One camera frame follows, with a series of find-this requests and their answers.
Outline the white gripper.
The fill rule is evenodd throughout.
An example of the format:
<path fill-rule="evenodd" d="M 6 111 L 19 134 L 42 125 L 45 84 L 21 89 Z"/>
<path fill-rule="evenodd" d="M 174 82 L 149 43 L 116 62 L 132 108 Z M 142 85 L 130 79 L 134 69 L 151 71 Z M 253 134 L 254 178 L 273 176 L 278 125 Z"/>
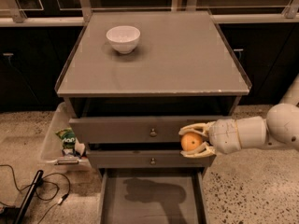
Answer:
<path fill-rule="evenodd" d="M 197 133 L 208 137 L 209 142 L 204 142 L 199 147 L 191 151 L 181 151 L 185 158 L 206 158 L 217 152 L 230 154 L 241 149 L 236 122 L 233 119 L 219 119 L 216 122 L 194 123 L 182 127 L 178 134 Z"/>

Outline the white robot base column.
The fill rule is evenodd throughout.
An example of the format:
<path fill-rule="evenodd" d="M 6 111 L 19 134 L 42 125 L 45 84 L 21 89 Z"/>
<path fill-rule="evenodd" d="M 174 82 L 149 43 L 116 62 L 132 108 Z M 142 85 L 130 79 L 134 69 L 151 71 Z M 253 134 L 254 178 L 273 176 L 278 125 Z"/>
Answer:
<path fill-rule="evenodd" d="M 286 93 L 281 98 L 282 104 L 299 104 L 299 74 L 296 76 L 291 86 L 287 89 Z"/>

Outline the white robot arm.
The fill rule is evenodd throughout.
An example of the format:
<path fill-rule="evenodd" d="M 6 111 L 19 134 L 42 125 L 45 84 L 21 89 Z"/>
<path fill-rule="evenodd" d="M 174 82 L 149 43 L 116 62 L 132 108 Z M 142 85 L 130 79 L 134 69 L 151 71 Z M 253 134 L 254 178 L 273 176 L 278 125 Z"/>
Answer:
<path fill-rule="evenodd" d="M 299 150 L 299 108 L 278 104 L 266 118 L 218 119 L 182 127 L 178 135 L 185 158 L 205 158 L 242 149 L 293 148 Z"/>

